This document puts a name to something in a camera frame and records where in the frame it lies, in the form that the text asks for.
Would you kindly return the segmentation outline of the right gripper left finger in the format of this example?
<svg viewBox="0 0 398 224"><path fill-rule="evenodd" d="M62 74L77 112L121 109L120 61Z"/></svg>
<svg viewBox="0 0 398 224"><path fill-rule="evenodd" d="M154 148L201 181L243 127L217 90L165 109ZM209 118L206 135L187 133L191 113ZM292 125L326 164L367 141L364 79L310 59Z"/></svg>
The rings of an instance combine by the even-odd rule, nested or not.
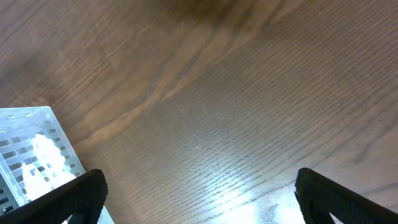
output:
<svg viewBox="0 0 398 224"><path fill-rule="evenodd" d="M92 169L49 193L3 216L1 223L96 224L101 215L108 186L102 170Z"/></svg>

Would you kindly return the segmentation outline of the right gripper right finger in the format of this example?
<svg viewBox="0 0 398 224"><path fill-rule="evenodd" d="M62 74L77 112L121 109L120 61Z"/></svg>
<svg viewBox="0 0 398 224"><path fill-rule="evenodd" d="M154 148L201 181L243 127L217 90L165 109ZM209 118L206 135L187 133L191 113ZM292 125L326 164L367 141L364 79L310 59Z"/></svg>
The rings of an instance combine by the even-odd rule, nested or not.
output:
<svg viewBox="0 0 398 224"><path fill-rule="evenodd" d="M295 197L305 223L397 223L397 213L309 168L298 170Z"/></svg>

